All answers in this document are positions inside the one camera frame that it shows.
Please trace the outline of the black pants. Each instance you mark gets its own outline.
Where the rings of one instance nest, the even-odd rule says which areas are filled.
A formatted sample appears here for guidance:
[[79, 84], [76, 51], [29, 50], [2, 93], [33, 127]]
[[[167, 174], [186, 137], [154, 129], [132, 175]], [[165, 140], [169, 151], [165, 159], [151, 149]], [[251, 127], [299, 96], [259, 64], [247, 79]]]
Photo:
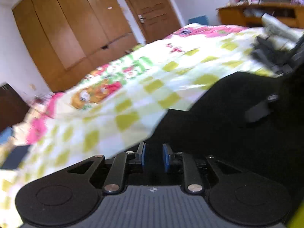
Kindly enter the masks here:
[[147, 140], [144, 161], [163, 170], [162, 146], [213, 155], [303, 188], [303, 71], [270, 78], [237, 72], [213, 85], [188, 111], [169, 110]]

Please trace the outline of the brown wooden side desk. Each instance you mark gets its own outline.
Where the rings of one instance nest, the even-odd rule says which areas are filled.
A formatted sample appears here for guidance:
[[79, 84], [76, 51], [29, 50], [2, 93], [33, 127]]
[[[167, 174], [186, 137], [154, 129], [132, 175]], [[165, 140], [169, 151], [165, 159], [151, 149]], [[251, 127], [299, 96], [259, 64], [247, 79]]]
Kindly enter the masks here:
[[290, 2], [270, 1], [257, 3], [239, 3], [217, 8], [222, 24], [244, 27], [259, 27], [262, 16], [269, 14], [292, 28], [303, 29], [303, 5]]

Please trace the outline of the green checked cartoon bed quilt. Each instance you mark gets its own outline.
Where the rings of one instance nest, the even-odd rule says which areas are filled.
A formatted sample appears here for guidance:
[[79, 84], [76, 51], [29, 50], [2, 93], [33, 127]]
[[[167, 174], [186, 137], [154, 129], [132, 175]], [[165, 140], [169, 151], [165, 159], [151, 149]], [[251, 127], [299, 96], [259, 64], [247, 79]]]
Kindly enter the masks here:
[[46, 133], [1, 171], [1, 227], [303, 227], [303, 188], [216, 156], [182, 152], [169, 172], [129, 164], [169, 110], [188, 111], [224, 77], [278, 78], [251, 56], [258, 36], [191, 24], [61, 94]]

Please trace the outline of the blue foam mat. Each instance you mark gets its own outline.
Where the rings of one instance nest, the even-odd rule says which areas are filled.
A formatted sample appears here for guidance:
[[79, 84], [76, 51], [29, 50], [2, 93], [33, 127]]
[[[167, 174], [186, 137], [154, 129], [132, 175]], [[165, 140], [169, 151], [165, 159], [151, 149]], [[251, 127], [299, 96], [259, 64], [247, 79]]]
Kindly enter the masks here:
[[209, 20], [206, 15], [202, 15], [199, 17], [194, 17], [194, 18], [189, 19], [188, 24], [194, 24], [194, 23], [201, 24], [201, 25], [209, 25]]

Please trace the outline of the clutter on bedside table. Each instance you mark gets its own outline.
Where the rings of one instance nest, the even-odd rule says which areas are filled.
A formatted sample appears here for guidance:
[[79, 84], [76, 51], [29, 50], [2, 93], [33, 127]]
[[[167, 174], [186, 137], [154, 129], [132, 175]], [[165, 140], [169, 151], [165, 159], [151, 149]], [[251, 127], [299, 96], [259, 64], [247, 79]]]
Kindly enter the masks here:
[[54, 93], [50, 92], [45, 95], [35, 96], [35, 97], [31, 98], [27, 103], [29, 106], [32, 106], [34, 104], [47, 105], [50, 102], [50, 100], [52, 99], [53, 95], [54, 95]]

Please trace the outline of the dark navy folded cloth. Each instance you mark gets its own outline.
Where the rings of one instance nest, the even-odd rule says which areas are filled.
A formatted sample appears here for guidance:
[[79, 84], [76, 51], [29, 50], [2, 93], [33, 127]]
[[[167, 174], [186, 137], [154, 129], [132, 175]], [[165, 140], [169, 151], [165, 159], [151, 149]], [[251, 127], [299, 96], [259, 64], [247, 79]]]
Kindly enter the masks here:
[[27, 155], [29, 147], [29, 145], [15, 147], [5, 159], [1, 169], [16, 170]]

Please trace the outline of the brown wooden door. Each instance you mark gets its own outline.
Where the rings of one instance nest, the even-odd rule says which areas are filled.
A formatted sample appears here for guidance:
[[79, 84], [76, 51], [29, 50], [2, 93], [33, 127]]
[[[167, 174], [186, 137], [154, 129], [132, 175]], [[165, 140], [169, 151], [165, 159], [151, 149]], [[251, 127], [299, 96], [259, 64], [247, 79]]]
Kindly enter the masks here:
[[125, 0], [146, 43], [162, 40], [181, 28], [170, 0]]

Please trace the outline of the blue pillow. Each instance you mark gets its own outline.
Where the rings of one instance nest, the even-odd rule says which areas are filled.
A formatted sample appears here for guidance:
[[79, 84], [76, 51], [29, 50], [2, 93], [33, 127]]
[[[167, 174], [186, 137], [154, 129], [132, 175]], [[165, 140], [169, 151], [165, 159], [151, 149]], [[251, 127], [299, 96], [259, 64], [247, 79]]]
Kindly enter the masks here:
[[11, 127], [7, 127], [0, 133], [0, 144], [4, 144], [10, 139], [13, 135], [13, 129]]

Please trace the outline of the dark brown wooden headboard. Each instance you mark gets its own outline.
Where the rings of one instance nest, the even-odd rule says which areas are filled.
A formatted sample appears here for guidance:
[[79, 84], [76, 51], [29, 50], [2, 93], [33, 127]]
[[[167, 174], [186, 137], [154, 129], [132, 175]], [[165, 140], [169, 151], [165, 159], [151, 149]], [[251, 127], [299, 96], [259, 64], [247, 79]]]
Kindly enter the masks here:
[[7, 83], [0, 87], [0, 130], [11, 127], [24, 120], [29, 106]]

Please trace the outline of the brown wooden wardrobe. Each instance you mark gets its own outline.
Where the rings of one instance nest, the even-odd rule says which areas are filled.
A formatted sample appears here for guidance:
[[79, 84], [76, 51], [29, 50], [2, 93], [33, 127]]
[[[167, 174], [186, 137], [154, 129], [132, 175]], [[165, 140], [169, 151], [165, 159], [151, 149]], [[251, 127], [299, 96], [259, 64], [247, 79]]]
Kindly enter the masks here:
[[137, 45], [117, 0], [22, 0], [13, 15], [53, 92], [75, 86]]

